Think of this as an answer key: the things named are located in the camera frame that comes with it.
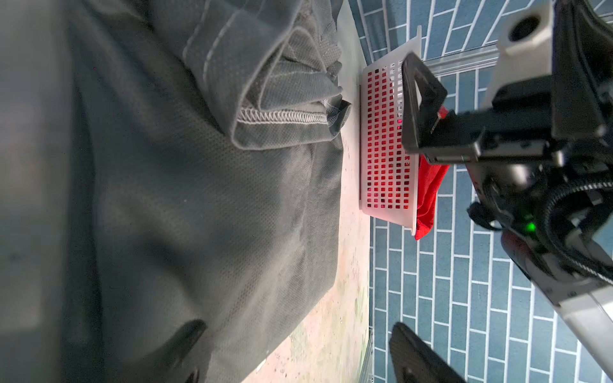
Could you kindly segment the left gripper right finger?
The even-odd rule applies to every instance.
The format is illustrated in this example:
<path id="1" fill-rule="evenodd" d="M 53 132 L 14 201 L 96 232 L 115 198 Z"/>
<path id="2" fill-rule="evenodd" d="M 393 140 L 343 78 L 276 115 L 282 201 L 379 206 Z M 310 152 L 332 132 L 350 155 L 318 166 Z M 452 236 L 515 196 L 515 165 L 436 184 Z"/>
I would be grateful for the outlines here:
<path id="1" fill-rule="evenodd" d="M 394 324 L 389 347 L 397 382 L 466 383 L 403 322 Z"/>

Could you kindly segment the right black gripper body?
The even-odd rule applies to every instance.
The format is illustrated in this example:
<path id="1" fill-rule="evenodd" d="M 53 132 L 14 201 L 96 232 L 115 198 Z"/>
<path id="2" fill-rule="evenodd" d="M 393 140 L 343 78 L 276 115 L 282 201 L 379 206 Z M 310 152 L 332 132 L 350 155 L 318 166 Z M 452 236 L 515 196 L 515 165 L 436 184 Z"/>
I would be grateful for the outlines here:
<path id="1" fill-rule="evenodd" d="M 612 214 L 612 28 L 587 1 L 552 5 L 552 73 L 503 86 L 486 109 L 442 106 L 421 154 L 467 168 L 469 217 L 529 279 L 611 282 L 594 235 Z"/>

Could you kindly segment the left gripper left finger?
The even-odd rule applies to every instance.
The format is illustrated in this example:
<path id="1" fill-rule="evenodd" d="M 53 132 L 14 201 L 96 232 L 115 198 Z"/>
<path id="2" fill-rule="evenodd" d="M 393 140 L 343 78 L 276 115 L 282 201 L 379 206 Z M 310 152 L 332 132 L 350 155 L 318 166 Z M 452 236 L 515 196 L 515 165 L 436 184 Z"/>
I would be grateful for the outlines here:
<path id="1" fill-rule="evenodd" d="M 205 322 L 200 319 L 185 323 L 160 349 L 143 360 L 138 381 L 198 382 L 202 368 L 194 357 L 205 330 Z"/>

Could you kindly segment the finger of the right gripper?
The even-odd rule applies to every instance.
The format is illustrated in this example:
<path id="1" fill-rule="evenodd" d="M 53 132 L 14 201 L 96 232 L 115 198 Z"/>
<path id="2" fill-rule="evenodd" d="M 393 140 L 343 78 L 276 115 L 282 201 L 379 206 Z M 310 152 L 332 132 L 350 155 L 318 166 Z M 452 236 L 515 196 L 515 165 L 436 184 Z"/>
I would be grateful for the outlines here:
<path id="1" fill-rule="evenodd" d="M 426 64 L 411 52 L 402 62 L 402 145 L 407 153 L 420 153 L 439 121 L 448 95 Z"/>

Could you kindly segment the white plastic laundry basket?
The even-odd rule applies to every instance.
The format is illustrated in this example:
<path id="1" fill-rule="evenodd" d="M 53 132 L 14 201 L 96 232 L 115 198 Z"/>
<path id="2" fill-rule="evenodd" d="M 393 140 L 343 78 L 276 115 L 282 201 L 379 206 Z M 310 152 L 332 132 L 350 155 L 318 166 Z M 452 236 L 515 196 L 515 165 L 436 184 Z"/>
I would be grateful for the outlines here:
<path id="1" fill-rule="evenodd" d="M 362 71 L 360 83 L 360 201 L 368 216 L 417 230 L 419 157 L 402 145 L 402 62 L 421 57 L 418 34 Z"/>

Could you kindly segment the grey t shirt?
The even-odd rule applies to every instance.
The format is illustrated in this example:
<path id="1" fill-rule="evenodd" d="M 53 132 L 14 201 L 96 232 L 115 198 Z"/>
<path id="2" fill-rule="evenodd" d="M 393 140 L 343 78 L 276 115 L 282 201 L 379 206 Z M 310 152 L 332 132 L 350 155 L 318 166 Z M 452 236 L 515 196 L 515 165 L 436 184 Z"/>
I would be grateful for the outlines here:
<path id="1" fill-rule="evenodd" d="M 240 382 L 335 281 L 340 1 L 1 4 L 1 380 Z"/>

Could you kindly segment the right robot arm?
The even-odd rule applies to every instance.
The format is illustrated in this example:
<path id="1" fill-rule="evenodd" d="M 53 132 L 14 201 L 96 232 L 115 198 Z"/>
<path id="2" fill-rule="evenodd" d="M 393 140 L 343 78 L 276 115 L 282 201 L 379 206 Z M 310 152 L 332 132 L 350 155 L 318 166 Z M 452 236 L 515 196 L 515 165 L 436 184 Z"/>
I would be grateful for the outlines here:
<path id="1" fill-rule="evenodd" d="M 612 28 L 586 1 L 514 14 L 481 108 L 445 112 L 447 90 L 414 54 L 402 62 L 402 146 L 466 166 L 471 220 L 612 372 L 612 259 L 594 236 L 612 215 Z"/>

